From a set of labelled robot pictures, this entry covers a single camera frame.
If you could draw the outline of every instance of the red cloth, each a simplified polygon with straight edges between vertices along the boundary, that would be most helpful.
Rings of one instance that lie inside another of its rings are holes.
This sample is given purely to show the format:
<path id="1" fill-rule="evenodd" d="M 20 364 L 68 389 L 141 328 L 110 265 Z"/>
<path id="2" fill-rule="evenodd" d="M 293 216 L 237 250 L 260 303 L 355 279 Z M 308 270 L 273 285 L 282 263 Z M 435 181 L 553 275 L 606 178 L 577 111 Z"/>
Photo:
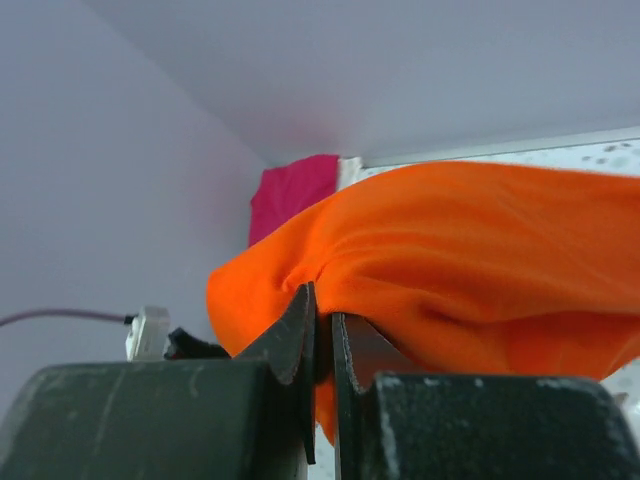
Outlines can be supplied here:
<path id="1" fill-rule="evenodd" d="M 262 173 L 251 199 L 249 246 L 258 243 L 291 217 L 335 193 L 338 155 L 314 155 Z"/>

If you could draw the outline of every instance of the white wall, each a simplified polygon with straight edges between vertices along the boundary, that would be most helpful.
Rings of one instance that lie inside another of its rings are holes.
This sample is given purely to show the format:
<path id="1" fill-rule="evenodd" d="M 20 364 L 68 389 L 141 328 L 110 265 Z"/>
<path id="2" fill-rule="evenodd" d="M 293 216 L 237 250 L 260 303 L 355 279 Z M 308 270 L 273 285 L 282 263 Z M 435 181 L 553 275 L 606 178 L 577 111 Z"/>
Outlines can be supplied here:
<path id="1" fill-rule="evenodd" d="M 84 0 L 265 157 L 640 125 L 640 2 Z"/>
<path id="2" fill-rule="evenodd" d="M 211 337 L 206 277 L 246 245 L 264 166 L 85 5 L 0 2 L 0 316 L 154 303 Z M 0 415 L 36 369 L 123 359 L 125 336 L 0 329 Z"/>

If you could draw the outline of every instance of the cloth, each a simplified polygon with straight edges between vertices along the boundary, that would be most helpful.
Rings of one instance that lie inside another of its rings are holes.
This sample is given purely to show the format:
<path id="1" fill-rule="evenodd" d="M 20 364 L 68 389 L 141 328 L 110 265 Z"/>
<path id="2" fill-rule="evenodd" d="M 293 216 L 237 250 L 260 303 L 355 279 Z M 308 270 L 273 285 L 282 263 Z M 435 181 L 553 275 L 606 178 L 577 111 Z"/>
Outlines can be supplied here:
<path id="1" fill-rule="evenodd" d="M 355 184 L 215 270 L 239 353 L 313 281 L 319 314 L 368 318 L 428 371 L 584 375 L 640 355 L 640 178 L 465 162 Z M 332 379 L 317 419 L 334 435 Z"/>
<path id="2" fill-rule="evenodd" d="M 262 173 L 251 199 L 249 246 L 294 215 L 335 193 L 338 155 L 314 155 Z"/>

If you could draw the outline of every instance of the white object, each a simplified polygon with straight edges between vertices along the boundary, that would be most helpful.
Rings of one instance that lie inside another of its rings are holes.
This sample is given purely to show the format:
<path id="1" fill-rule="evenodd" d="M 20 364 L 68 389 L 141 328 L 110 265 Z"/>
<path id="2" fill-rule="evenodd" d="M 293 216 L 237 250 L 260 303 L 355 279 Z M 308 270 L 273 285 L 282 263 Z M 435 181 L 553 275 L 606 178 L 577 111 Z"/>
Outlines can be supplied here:
<path id="1" fill-rule="evenodd" d="M 171 319 L 163 307 L 142 307 L 125 340 L 129 362 L 162 360 Z"/>

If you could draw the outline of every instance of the white plug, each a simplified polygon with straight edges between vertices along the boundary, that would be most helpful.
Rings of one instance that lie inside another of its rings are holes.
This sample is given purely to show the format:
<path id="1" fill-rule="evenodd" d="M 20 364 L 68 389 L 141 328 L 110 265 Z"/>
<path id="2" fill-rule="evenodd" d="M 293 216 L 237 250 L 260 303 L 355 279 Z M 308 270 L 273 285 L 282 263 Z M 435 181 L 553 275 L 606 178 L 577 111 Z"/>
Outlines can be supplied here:
<path id="1" fill-rule="evenodd" d="M 127 361 L 151 362 L 164 358 L 171 319 L 163 307 L 142 307 L 131 322 L 131 330 L 125 340 Z"/>

